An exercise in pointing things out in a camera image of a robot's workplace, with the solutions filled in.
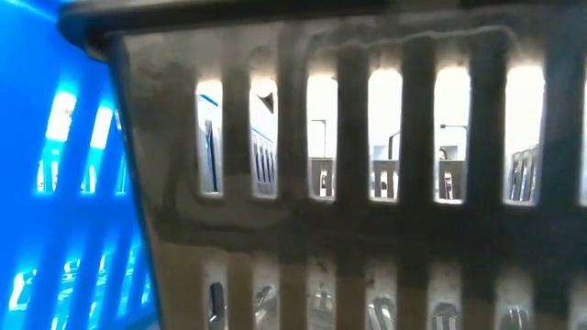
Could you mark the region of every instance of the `blue plastic basket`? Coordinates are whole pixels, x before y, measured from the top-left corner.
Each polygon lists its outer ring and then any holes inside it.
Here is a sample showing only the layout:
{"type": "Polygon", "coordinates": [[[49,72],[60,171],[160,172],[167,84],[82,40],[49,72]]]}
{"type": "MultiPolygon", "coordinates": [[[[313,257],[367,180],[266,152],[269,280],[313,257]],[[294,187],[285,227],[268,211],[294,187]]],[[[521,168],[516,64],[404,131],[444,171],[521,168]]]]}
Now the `blue plastic basket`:
{"type": "Polygon", "coordinates": [[[0,1],[0,328],[154,323],[107,68],[63,40],[58,5],[0,1]]]}

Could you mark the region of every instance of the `gray plastic basket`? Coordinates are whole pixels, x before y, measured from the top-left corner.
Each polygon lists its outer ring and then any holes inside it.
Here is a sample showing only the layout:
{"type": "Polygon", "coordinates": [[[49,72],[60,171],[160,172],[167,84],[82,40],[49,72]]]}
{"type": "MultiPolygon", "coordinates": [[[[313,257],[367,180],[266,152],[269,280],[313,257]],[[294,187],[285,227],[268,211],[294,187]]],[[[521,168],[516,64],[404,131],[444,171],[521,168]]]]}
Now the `gray plastic basket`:
{"type": "Polygon", "coordinates": [[[390,329],[370,322],[382,297],[392,328],[581,328],[586,7],[417,3],[63,8],[63,35],[114,76],[164,328],[212,326],[215,282],[227,297],[217,315],[230,329],[390,329]],[[536,202],[519,205],[503,198],[504,87],[508,67],[528,56],[545,63],[546,113],[536,202]],[[471,75],[460,204],[437,203],[432,193],[434,84],[437,69],[453,62],[468,63],[471,75]],[[369,196],[368,79],[385,66],[403,76],[393,203],[369,196]],[[336,198],[328,202],[312,198],[308,184],[307,78],[320,71],[338,80],[336,198]],[[252,186],[257,74],[274,77],[279,95],[275,198],[252,186]],[[223,85],[221,197],[199,189],[194,90],[207,79],[223,85]],[[263,325],[254,298],[268,285],[278,304],[263,325]]]}

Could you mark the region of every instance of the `plastic slat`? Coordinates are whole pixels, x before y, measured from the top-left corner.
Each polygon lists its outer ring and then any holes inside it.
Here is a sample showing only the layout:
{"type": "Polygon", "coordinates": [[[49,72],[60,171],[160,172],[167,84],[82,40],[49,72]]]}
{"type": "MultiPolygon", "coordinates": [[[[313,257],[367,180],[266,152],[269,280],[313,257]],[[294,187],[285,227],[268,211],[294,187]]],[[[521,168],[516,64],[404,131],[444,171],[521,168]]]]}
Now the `plastic slat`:
{"type": "Polygon", "coordinates": [[[340,205],[369,200],[368,86],[371,75],[365,49],[348,46],[338,51],[338,139],[336,196],[340,205]]]}
{"type": "Polygon", "coordinates": [[[582,38],[570,37],[584,31],[575,19],[557,19],[546,46],[546,111],[539,185],[540,204],[546,207],[575,206],[579,201],[586,47],[582,38]]]}
{"type": "Polygon", "coordinates": [[[228,327],[238,330],[253,330],[253,259],[250,255],[235,253],[228,257],[228,327]]]}
{"type": "Polygon", "coordinates": [[[85,329],[88,326],[94,291],[98,280],[98,270],[104,250],[106,229],[110,222],[102,216],[88,218],[91,235],[88,236],[85,252],[81,258],[80,268],[73,287],[67,329],[85,329]]]}
{"type": "Polygon", "coordinates": [[[430,37],[408,40],[403,45],[400,205],[426,208],[432,203],[435,54],[435,41],[430,37]]]}
{"type": "Polygon", "coordinates": [[[354,242],[338,252],[336,278],[337,330],[365,329],[367,278],[364,258],[354,249],[354,242]]]}
{"type": "Polygon", "coordinates": [[[230,198],[249,198],[250,178],[250,77],[247,56],[236,29],[225,35],[226,58],[222,66],[222,138],[224,194],[230,198]]]}
{"type": "Polygon", "coordinates": [[[299,60],[304,56],[298,45],[302,33],[302,27],[289,23],[277,40],[277,189],[278,198],[285,200],[308,197],[308,72],[305,61],[299,60]]]}
{"type": "Polygon", "coordinates": [[[122,284],[127,273],[133,229],[134,226],[127,221],[120,224],[116,251],[114,253],[114,259],[112,260],[112,265],[110,266],[102,312],[100,314],[101,326],[111,324],[116,318],[118,305],[120,304],[122,284]]]}
{"type": "Polygon", "coordinates": [[[497,205],[502,202],[504,191],[502,177],[507,36],[503,32],[476,36],[471,39],[471,49],[471,118],[466,203],[497,205]]]}
{"type": "Polygon", "coordinates": [[[145,291],[145,282],[147,280],[147,263],[145,248],[140,247],[135,262],[135,269],[132,273],[132,282],[130,283],[130,293],[128,294],[127,310],[128,314],[136,313],[141,306],[141,299],[145,291]]]}
{"type": "Polygon", "coordinates": [[[180,246],[171,244],[162,248],[155,246],[153,250],[158,269],[185,268],[188,270],[157,273],[157,281],[160,285],[161,312],[170,316],[160,320],[161,328],[205,329],[209,320],[208,294],[210,284],[219,281],[226,289],[226,275],[221,273],[222,270],[215,272],[214,265],[210,267],[206,264],[208,258],[214,261],[218,256],[200,253],[197,248],[190,248],[191,253],[184,253],[185,250],[181,250],[180,246]],[[179,292],[182,294],[182,299],[173,299],[177,297],[179,292]]]}
{"type": "MultiPolygon", "coordinates": [[[[108,140],[106,142],[106,147],[102,156],[102,165],[100,166],[99,179],[95,188],[95,198],[98,201],[112,203],[116,200],[123,199],[124,202],[131,203],[130,192],[127,192],[124,197],[115,196],[113,198],[116,192],[116,184],[120,170],[120,161],[123,157],[124,150],[122,146],[122,138],[116,127],[116,119],[113,114],[112,122],[110,123],[110,130],[108,131],[108,140]]],[[[121,203],[115,202],[115,205],[120,207],[121,203]]]]}
{"type": "Polygon", "coordinates": [[[102,85],[106,74],[104,67],[98,63],[88,63],[84,69],[81,91],[72,113],[72,123],[74,122],[75,125],[71,125],[68,140],[63,148],[59,166],[60,175],[55,191],[57,198],[64,201],[66,199],[72,201],[80,196],[80,185],[83,181],[90,140],[94,132],[95,116],[102,96],[98,91],[104,88],[102,85]]]}
{"type": "Polygon", "coordinates": [[[28,302],[25,329],[50,328],[57,297],[63,265],[67,253],[71,229],[65,222],[53,225],[46,237],[37,275],[34,279],[30,301],[28,302]]]}

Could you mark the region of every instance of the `light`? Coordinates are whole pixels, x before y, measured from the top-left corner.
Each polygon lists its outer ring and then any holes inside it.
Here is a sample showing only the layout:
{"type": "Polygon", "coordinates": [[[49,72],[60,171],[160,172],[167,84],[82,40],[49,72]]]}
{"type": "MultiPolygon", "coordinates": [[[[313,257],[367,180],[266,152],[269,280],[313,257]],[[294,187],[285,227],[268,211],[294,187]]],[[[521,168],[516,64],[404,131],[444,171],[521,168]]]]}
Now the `light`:
{"type": "Polygon", "coordinates": [[[219,108],[222,108],[222,82],[220,81],[206,81],[199,82],[195,88],[197,95],[204,95],[208,99],[214,100],[219,108]]]}
{"type": "Polygon", "coordinates": [[[338,118],[338,82],[329,75],[312,75],[307,83],[307,125],[312,121],[324,121],[325,130],[310,131],[308,128],[308,151],[317,143],[324,146],[323,156],[336,157],[337,153],[337,118],[338,118]]]}
{"type": "Polygon", "coordinates": [[[105,264],[106,264],[106,255],[102,255],[102,257],[100,258],[100,269],[98,271],[104,271],[105,264]]]}
{"type": "Polygon", "coordinates": [[[77,98],[72,93],[58,92],[55,95],[47,124],[47,133],[45,133],[46,138],[60,142],[67,141],[76,103],[77,98]]]}
{"type": "Polygon", "coordinates": [[[35,276],[37,275],[37,270],[34,269],[31,272],[27,272],[27,274],[31,274],[31,276],[25,280],[25,273],[19,272],[13,281],[13,289],[12,293],[10,294],[10,299],[8,300],[8,311],[26,311],[28,307],[28,297],[27,301],[24,303],[19,304],[18,300],[20,299],[20,295],[22,291],[25,289],[26,285],[32,285],[35,276]]]}
{"type": "Polygon", "coordinates": [[[92,133],[92,140],[90,147],[96,149],[104,149],[108,139],[108,132],[110,131],[110,123],[112,122],[113,111],[107,106],[100,106],[95,116],[94,132],[92,133]]]}
{"type": "Polygon", "coordinates": [[[18,1],[18,0],[5,0],[6,3],[12,5],[12,6],[17,6],[19,8],[24,8],[26,9],[29,13],[32,13],[38,17],[42,17],[44,19],[47,19],[49,22],[57,22],[57,17],[55,17],[54,15],[50,15],[48,13],[46,13],[45,11],[34,7],[33,5],[29,5],[24,1],[18,1]]]}
{"type": "Polygon", "coordinates": [[[270,79],[256,79],[252,81],[253,92],[260,98],[266,98],[275,92],[275,82],[270,79]]]}
{"type": "Polygon", "coordinates": [[[514,67],[505,86],[505,152],[535,146],[540,140],[544,74],[539,65],[514,67]]]}
{"type": "Polygon", "coordinates": [[[465,160],[467,155],[470,99],[471,78],[467,68],[447,67],[438,72],[434,87],[434,119],[440,128],[435,129],[436,149],[455,148],[456,160],[465,160]]]}
{"type": "Polygon", "coordinates": [[[397,70],[378,70],[369,79],[369,140],[375,146],[388,145],[400,129],[402,75],[397,70]]]}
{"type": "Polygon", "coordinates": [[[92,315],[94,315],[95,306],[96,306],[96,303],[92,302],[92,306],[90,306],[90,317],[92,317],[92,315]]]}
{"type": "Polygon", "coordinates": [[[382,312],[383,312],[383,316],[387,317],[388,319],[391,319],[392,316],[389,313],[389,309],[387,309],[387,306],[382,306],[382,312]]]}

